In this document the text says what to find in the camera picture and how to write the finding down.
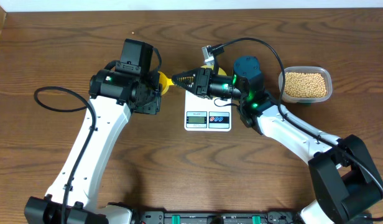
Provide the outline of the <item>pale yellow bowl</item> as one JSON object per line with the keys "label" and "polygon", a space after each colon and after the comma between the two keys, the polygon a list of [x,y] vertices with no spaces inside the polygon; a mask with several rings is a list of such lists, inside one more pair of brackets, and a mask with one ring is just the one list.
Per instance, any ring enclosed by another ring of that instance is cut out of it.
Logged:
{"label": "pale yellow bowl", "polygon": [[[214,75],[214,66],[213,66],[213,65],[203,65],[203,66],[201,66],[201,67],[204,68],[204,69],[211,69],[211,70],[212,70],[212,72],[211,72],[211,76]],[[217,74],[218,74],[218,75],[223,75],[223,76],[226,76],[226,75],[227,75],[226,72],[225,72],[222,68],[219,68],[219,69],[218,69]]]}

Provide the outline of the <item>yellow measuring scoop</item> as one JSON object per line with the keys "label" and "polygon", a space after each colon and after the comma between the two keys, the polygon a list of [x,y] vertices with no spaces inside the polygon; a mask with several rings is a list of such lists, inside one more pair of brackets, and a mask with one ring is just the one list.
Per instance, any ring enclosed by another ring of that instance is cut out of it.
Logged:
{"label": "yellow measuring scoop", "polygon": [[171,78],[168,78],[163,72],[159,71],[159,83],[162,85],[161,95],[166,94],[171,86],[174,86]]}

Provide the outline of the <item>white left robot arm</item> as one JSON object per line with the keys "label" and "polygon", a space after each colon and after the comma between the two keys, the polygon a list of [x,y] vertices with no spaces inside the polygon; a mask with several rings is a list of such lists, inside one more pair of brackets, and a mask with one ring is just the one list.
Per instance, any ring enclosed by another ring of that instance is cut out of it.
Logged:
{"label": "white left robot arm", "polygon": [[80,132],[44,198],[30,197],[28,223],[135,223],[139,217],[122,203],[98,208],[104,170],[117,138],[133,113],[157,114],[165,93],[165,75],[100,70],[90,80],[90,98]]}

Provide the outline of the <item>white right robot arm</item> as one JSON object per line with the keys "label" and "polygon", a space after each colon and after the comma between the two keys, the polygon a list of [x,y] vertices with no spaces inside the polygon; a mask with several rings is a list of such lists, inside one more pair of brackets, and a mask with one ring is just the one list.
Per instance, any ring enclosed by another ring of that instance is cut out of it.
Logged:
{"label": "white right robot arm", "polygon": [[315,201],[299,213],[304,223],[350,223],[370,220],[363,213],[383,200],[383,181],[364,142],[321,132],[290,113],[265,90],[258,59],[245,56],[233,75],[216,68],[195,68],[172,81],[200,98],[237,100],[244,125],[290,149],[309,168]]}

